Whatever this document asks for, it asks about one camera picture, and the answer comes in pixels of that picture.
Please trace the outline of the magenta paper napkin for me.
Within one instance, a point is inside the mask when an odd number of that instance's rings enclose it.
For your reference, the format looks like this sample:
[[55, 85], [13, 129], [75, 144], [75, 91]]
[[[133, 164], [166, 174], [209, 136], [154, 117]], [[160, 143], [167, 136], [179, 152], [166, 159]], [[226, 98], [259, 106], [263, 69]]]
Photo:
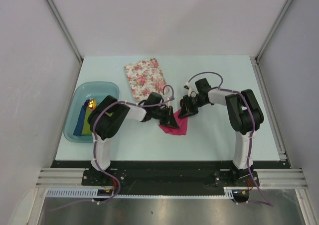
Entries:
[[187, 117], [179, 118], [178, 115], [180, 111], [181, 109], [179, 109], [178, 111], [174, 113], [174, 118], [176, 119], [176, 122], [179, 125], [179, 129], [170, 128], [170, 127], [166, 127], [159, 124], [159, 127], [164, 133], [171, 134], [171, 135], [186, 135], [187, 134], [188, 118]]

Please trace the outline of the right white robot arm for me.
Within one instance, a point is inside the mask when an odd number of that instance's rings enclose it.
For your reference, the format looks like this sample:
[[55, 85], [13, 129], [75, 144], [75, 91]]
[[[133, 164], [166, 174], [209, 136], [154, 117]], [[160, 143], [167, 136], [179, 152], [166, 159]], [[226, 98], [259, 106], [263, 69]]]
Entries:
[[179, 118], [198, 114], [198, 108], [207, 104], [218, 104], [227, 108], [231, 127], [236, 132], [235, 153], [233, 164], [236, 170], [231, 171], [230, 181], [241, 186], [248, 180], [245, 170], [251, 169], [253, 160], [253, 140], [255, 132], [264, 122], [264, 115], [251, 89], [234, 91], [211, 87], [206, 78], [195, 82], [197, 92], [194, 93], [189, 83], [184, 86], [188, 89], [187, 95], [180, 100]]

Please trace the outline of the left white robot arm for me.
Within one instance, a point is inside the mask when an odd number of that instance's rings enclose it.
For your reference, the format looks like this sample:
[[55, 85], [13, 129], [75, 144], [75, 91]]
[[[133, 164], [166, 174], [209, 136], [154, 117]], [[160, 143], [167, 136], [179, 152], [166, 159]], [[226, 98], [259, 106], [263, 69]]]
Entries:
[[95, 169], [93, 180], [99, 185], [109, 182], [111, 138], [118, 132], [126, 119], [147, 122], [157, 119], [159, 124], [179, 129], [172, 106], [163, 100], [162, 95], [152, 92], [148, 98], [138, 104], [119, 101], [107, 96], [89, 115], [87, 122], [93, 136], [93, 158], [91, 165]]

